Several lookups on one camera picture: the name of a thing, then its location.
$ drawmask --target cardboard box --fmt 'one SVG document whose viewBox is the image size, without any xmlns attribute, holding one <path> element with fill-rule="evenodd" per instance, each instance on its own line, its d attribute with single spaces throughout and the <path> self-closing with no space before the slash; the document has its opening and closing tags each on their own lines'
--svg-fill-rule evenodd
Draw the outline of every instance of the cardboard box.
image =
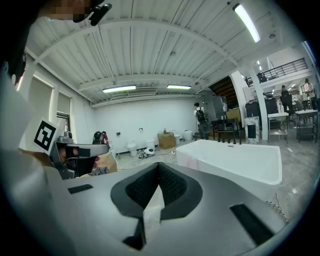
<svg viewBox="0 0 320 256">
<path fill-rule="evenodd" d="M 226 118 L 227 119 L 235 119 L 238 122 L 241 122 L 241 114 L 240 114 L 240 109 L 229 109 L 229 111 L 226 113 Z"/>
<path fill-rule="evenodd" d="M 115 173 L 117 171 L 117 161 L 109 151 L 106 154 L 99 155 L 100 160 L 97 163 L 97 167 L 107 167 L 109 173 Z"/>
<path fill-rule="evenodd" d="M 176 139 L 173 132 L 168 132 L 166 134 L 158 134 L 159 147 L 162 149 L 170 149 L 176 146 Z"/>
</svg>

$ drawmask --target white bathtub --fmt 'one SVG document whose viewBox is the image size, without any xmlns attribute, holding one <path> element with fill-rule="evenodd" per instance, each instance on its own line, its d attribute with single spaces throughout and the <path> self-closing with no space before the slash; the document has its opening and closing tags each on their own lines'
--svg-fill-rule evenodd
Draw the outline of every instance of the white bathtub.
<svg viewBox="0 0 320 256">
<path fill-rule="evenodd" d="M 282 180 L 278 146 L 228 144 L 203 140 L 176 149 L 177 162 L 224 177 L 264 201 L 270 201 Z"/>
</svg>

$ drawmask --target floor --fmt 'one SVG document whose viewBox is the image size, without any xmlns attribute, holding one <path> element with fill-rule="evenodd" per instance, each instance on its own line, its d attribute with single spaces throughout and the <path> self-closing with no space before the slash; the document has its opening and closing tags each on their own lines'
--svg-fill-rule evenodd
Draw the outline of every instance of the floor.
<svg viewBox="0 0 320 256">
<path fill-rule="evenodd" d="M 286 140 L 274 135 L 270 141 L 260 141 L 262 145 L 279 146 L 282 160 L 282 182 L 278 191 L 272 199 L 272 203 L 280 206 L 287 220 L 290 222 L 299 216 L 304 207 L 308 204 L 314 192 L 316 180 L 319 179 L 319 144 L 314 140 L 302 140 L 298 143 L 296 130 L 292 127 L 288 131 L 288 143 Z M 183 146 L 192 141 L 181 141 Z M 177 164 L 175 148 L 160 149 L 156 151 L 156 156 L 139 159 L 139 153 L 135 157 L 130 154 L 117 157 L 117 167 L 119 171 L 125 171 L 135 166 L 154 163 L 167 162 Z M 162 193 L 158 187 L 149 205 L 144 211 L 144 222 L 147 240 L 152 238 L 152 233 L 159 227 L 160 210 L 164 207 Z"/>
</svg>

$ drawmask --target pillar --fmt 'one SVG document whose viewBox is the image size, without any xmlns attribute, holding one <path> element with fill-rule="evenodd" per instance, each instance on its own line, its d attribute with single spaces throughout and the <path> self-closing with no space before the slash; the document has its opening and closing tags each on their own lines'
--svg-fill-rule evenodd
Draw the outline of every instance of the pillar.
<svg viewBox="0 0 320 256">
<path fill-rule="evenodd" d="M 244 93 L 244 87 L 248 87 L 245 80 L 242 78 L 239 71 L 236 71 L 230 75 L 231 81 L 233 83 L 233 87 L 235 90 L 236 98 L 238 100 L 240 115 L 241 115 L 241 122 L 242 127 L 245 127 L 245 118 L 247 117 L 247 110 L 246 110 L 246 97 Z"/>
<path fill-rule="evenodd" d="M 258 97 L 260 112 L 261 112 L 261 123 L 262 123 L 262 140 L 268 140 L 268 115 L 267 115 L 267 108 L 266 102 L 264 97 L 264 90 L 261 87 L 257 74 L 254 68 L 250 65 L 248 67 L 249 74 L 253 81 L 254 89 L 256 91 L 256 95 Z"/>
</svg>

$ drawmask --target white panel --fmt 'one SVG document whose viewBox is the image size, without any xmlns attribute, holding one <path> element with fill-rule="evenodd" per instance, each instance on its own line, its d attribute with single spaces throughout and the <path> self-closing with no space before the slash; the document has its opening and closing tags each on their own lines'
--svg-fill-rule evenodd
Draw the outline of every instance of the white panel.
<svg viewBox="0 0 320 256">
<path fill-rule="evenodd" d="M 58 95 L 57 111 L 70 114 L 70 98 L 62 93 Z"/>
</svg>

